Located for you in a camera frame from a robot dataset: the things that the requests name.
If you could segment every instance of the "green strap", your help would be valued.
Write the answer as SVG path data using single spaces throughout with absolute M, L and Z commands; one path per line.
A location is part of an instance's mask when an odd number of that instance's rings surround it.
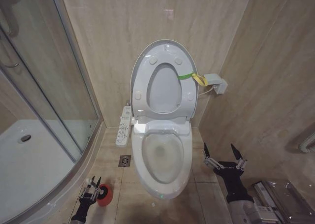
M 186 80 L 186 79 L 188 79 L 188 78 L 191 78 L 191 75 L 192 75 L 193 73 L 190 73 L 190 74 L 188 74 L 188 75 L 179 75 L 178 76 L 178 79 L 179 80 Z

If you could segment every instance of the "toilet control panel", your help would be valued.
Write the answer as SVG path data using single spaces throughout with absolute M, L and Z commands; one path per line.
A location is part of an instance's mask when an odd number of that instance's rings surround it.
M 117 147 L 126 147 L 129 139 L 131 121 L 131 106 L 125 106 L 120 120 L 119 129 L 116 138 Z

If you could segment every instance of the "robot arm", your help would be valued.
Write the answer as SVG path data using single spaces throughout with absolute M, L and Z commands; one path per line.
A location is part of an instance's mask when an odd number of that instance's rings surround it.
M 254 213 L 256 208 L 253 198 L 247 193 L 243 186 L 241 175 L 247 160 L 244 160 L 241 153 L 231 144 L 236 162 L 215 161 L 210 157 L 207 145 L 204 144 L 204 163 L 213 168 L 214 172 L 221 176 L 227 190 L 226 201 L 230 210 L 231 218 L 234 224 L 251 224 L 250 214 Z

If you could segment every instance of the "power cord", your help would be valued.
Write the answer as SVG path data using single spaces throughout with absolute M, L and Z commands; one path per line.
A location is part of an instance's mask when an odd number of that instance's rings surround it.
M 206 91 L 206 92 L 203 92 L 203 93 L 201 93 L 201 94 L 198 94 L 198 96 L 200 96 L 200 95 L 204 95 L 204 94 L 206 94 L 206 93 L 208 93 L 208 92 L 210 92 L 210 91 L 212 91 L 214 89 L 214 85 L 211 87 L 211 89 L 209 89 L 208 91 Z

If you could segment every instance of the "beige floor tile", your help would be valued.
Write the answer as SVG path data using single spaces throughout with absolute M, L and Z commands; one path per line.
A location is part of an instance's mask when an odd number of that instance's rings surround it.
M 88 211 L 87 221 L 85 222 L 86 224 L 114 224 L 115 223 L 121 184 L 111 183 L 108 185 L 110 185 L 113 190 L 113 194 L 114 194 L 113 200 L 106 207 L 100 207 L 97 203 L 90 206 L 89 211 Z M 74 207 L 74 212 L 72 216 L 78 210 L 79 205 L 80 205 L 79 202 L 77 202 Z
M 196 186 L 189 183 L 175 199 L 152 197 L 141 184 L 122 183 L 116 224 L 203 224 Z
M 192 135 L 192 148 L 203 149 L 203 140 L 201 138 L 198 128 L 192 128 L 191 135 Z
M 206 224 L 232 224 L 227 204 L 216 183 L 196 183 Z
M 78 188 L 73 194 L 68 198 L 68 200 L 63 204 L 63 206 L 54 213 L 45 224 L 67 224 L 70 220 L 71 214 L 74 209 L 74 205 L 77 201 L 78 195 L 80 193 L 81 187 Z
M 196 182 L 218 182 L 213 169 L 204 164 L 203 149 L 192 149 L 192 171 Z
M 100 148 L 88 177 L 102 177 L 104 183 L 120 183 L 123 167 L 118 167 L 120 155 L 130 155 L 129 148 Z

